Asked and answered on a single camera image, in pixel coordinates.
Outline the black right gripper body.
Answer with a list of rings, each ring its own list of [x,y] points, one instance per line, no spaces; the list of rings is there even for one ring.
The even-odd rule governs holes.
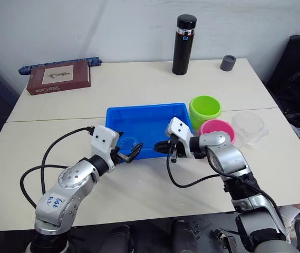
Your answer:
[[[179,140],[179,137],[175,134],[170,135],[169,139],[169,149],[170,153],[173,153],[175,157],[185,158],[186,152],[183,143]]]

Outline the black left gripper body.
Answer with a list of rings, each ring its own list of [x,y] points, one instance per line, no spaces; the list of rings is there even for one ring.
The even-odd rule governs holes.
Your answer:
[[[114,149],[110,152],[111,160],[113,161],[114,165],[119,165],[121,163],[121,159],[118,157],[118,152],[120,148],[116,146]]]

